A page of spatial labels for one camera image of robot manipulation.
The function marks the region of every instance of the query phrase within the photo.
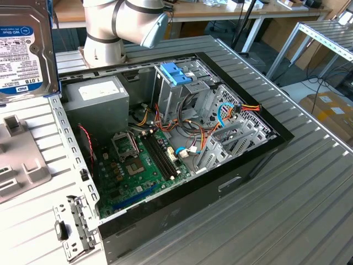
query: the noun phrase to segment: wd blue hard drive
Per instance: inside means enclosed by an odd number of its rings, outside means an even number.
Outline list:
[[[50,22],[46,0],[0,2],[0,105],[59,91]]]

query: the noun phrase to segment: blue drive bay latch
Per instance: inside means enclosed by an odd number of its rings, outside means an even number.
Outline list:
[[[183,70],[173,62],[162,63],[161,69],[175,86],[187,84],[192,81],[192,79],[184,75]]]

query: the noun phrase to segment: hard drive label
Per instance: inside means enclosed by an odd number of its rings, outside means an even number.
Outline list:
[[[0,92],[16,94],[42,85],[39,58],[30,50],[34,40],[29,26],[0,26]]]

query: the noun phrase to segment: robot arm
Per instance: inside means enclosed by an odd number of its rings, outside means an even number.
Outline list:
[[[85,0],[84,58],[92,67],[125,61],[121,39],[152,48],[164,36],[168,16],[162,0]]]

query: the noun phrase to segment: wooden desk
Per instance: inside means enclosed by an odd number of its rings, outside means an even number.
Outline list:
[[[80,0],[60,0],[54,9],[61,28],[85,27],[84,10]],[[256,19],[256,21],[250,31],[242,52],[249,51],[265,18],[318,17],[318,20],[323,20],[329,12],[331,12],[331,9],[329,8],[323,8],[320,10],[310,8],[309,10],[292,11],[279,5],[275,0],[271,0],[271,3],[266,4],[263,9],[254,9],[252,11],[249,18]],[[227,5],[208,7],[202,2],[177,2],[174,5],[173,23],[238,19],[239,15],[240,8],[234,9]]]

